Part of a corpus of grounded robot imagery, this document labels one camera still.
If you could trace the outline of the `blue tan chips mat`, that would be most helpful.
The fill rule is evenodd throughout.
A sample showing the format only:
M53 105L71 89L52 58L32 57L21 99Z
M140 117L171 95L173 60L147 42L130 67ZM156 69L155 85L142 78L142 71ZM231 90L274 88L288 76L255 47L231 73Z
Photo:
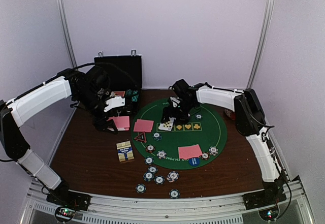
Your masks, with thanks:
M164 151L164 150L159 150L156 154L156 156L159 158L159 159L165 159L167 158L167 153Z

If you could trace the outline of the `boxed card deck in case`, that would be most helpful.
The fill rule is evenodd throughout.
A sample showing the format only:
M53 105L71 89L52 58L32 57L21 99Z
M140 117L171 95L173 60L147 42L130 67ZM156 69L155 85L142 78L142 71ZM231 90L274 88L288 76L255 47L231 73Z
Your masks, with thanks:
M124 97L125 91L114 91L113 94L114 94L114 96Z

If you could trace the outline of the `red patterned saucer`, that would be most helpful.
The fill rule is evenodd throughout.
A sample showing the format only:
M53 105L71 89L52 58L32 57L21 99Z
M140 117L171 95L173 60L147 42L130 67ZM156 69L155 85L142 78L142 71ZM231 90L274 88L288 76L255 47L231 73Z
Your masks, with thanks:
M234 111L230 110L230 109L224 109L224 113L225 115L230 118L231 120L235 121L236 120L236 114Z

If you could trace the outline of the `teal chip row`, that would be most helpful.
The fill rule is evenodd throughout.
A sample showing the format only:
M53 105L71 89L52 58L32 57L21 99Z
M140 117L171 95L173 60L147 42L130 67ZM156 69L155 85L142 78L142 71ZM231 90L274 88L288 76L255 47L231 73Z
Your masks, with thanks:
M131 101L134 103L137 103L139 100L139 96L140 96L140 91L138 90L133 90L131 92Z

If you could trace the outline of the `blue small blind button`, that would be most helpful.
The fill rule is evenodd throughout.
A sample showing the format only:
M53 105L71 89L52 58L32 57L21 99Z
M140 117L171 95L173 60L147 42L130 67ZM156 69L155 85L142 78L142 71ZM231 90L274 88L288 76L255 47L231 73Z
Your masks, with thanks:
M200 158L198 158L198 157L190 158L190 159L188 160L188 163L189 163L190 166L192 166L192 167L198 167L198 166L200 165L200 163L201 163L201 160L200 160Z

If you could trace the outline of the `blue tan chip stack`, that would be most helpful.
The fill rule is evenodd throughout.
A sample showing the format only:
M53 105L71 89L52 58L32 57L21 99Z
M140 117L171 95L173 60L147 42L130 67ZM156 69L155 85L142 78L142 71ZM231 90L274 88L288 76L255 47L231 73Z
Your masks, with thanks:
M179 173L176 171L171 171L168 175L167 175L167 181L172 183L175 182L179 179Z

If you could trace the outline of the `black orange chips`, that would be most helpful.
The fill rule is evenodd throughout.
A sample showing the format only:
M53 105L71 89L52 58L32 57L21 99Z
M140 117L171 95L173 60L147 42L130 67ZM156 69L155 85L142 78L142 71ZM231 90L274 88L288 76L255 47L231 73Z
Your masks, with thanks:
M146 151L148 153L153 153L155 151L155 146L154 145L147 145L146 146Z
M203 160L208 160L210 158L210 154L207 153L207 152L203 152L202 155L201 155L201 159Z

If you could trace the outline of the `red-backed card deck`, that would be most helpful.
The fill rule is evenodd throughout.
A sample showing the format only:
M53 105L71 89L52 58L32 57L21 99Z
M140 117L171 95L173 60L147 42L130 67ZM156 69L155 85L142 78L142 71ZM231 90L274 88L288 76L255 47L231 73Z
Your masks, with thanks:
M118 131L128 131L130 128L129 116L117 116L109 117L109 120L113 120Z

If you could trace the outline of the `dark green chip row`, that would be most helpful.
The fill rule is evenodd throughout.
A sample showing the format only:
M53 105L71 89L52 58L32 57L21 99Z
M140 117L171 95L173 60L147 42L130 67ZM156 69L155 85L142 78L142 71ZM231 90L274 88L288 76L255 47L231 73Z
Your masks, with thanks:
M133 94L133 90L132 89L128 89L128 90L126 90L126 92L125 92L125 96L127 97L127 96L130 96L130 95L132 95Z

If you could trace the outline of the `green blue chip mat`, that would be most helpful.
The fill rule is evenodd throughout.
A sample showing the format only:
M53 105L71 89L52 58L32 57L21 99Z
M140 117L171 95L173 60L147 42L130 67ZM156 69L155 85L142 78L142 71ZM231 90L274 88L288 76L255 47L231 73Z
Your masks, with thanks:
M197 115L195 116L195 118L196 118L197 120L201 120L201 119L202 119L202 115L201 115L201 114L197 114Z

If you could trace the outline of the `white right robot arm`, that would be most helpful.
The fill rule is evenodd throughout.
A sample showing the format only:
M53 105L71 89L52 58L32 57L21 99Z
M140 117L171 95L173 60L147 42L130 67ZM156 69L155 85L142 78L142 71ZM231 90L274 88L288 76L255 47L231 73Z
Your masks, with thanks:
M280 196L284 178L268 135L272 126L265 121L255 91L217 88L207 82L190 86L184 79L176 81L171 89L175 96L170 97L168 105L163 108L161 122L174 118L181 124L188 123L190 111L201 104L215 105L234 112L236 130L249 142L261 169L264 190L260 199L264 204L272 204Z

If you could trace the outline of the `blue tan chips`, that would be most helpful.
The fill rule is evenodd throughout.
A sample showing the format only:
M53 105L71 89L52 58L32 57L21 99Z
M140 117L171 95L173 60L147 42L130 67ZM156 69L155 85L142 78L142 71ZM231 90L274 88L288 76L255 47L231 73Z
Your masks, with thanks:
M212 156L217 156L218 155L218 148L215 146L211 146L209 148L209 154Z

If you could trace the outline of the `dealt red card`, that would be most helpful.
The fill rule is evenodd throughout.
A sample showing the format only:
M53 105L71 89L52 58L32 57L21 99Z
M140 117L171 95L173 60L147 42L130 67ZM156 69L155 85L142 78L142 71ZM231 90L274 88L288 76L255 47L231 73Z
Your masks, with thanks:
M153 129L153 120L138 119L134 124L134 132L150 133Z
M199 144L178 147L178 156L180 159L195 158L201 156L202 154L203 153Z

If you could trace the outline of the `dealt red card bottom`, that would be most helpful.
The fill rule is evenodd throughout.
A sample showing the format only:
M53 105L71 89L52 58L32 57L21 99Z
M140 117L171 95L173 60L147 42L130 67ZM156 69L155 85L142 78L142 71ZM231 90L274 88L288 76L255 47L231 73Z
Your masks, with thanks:
M178 156L180 159L195 158L201 156L202 154L203 153L199 144L178 147Z

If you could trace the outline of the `black poker set case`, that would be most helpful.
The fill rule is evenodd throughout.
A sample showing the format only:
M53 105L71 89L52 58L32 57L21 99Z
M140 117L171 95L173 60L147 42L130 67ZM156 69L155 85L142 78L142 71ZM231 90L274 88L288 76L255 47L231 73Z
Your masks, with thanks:
M137 103L131 101L131 95L124 96L124 113L135 114L139 109L142 93L142 56L132 51L131 55L97 56L94 62L108 73L111 92L128 89L140 91Z

